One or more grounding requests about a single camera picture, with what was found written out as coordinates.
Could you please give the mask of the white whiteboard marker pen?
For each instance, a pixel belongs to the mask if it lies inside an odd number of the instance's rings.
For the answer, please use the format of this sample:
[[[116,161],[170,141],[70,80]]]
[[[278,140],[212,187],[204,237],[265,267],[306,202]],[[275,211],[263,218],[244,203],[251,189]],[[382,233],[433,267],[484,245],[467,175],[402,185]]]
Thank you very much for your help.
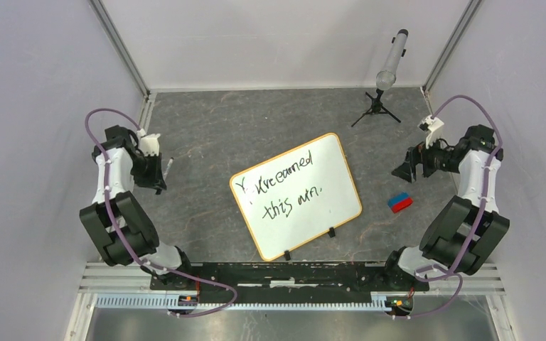
[[[168,162],[167,162],[167,164],[166,164],[166,167],[164,168],[163,173],[162,173],[163,179],[164,179],[164,180],[167,178],[167,176],[168,176],[168,174],[169,174],[169,172],[170,172],[170,170],[171,170],[171,168],[172,168],[173,162],[174,162],[174,158],[171,157],[171,158],[168,160]]]

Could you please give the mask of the silver microphone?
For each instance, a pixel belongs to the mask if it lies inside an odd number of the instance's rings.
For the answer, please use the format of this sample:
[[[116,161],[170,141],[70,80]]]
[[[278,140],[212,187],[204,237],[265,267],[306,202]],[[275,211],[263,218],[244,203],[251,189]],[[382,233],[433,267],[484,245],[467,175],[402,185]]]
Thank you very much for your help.
[[[395,84],[398,65],[405,54],[405,45],[408,35],[409,31],[406,28],[402,28],[392,39],[390,52],[382,69],[376,75],[376,88],[378,90],[387,91]]]

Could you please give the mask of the white whiteboard with yellow frame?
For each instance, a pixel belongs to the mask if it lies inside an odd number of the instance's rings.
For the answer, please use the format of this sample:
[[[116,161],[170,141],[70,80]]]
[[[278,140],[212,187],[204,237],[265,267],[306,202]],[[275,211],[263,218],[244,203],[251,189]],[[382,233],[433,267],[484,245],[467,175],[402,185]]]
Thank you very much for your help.
[[[263,261],[284,256],[363,210],[335,133],[240,171],[229,186]]]

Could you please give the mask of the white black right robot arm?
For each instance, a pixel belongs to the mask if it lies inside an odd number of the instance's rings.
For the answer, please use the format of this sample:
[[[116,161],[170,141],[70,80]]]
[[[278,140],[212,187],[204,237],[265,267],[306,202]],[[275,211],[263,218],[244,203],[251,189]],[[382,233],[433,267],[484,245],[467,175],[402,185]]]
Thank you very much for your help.
[[[496,146],[494,130],[470,126],[456,145],[443,147],[441,139],[430,146],[421,142],[407,149],[404,162],[391,174],[408,183],[416,180],[416,167],[423,177],[436,171],[460,176],[453,196],[425,231],[418,247],[393,251],[382,270],[383,283],[400,290],[420,278],[433,265],[450,273],[475,274],[507,233],[510,221],[503,217],[494,198],[496,173],[503,149]]]

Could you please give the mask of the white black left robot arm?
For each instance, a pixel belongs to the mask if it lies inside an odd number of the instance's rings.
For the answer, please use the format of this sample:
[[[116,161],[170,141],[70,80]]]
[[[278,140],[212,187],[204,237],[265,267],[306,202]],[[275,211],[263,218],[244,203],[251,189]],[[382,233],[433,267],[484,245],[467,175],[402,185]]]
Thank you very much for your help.
[[[154,223],[132,191],[135,187],[166,190],[162,155],[156,134],[138,137],[131,129],[111,126],[106,140],[95,147],[98,166],[96,194],[79,211],[80,221],[98,253],[109,266],[143,261],[143,270],[177,289],[189,288],[195,271],[186,254],[159,239]]]

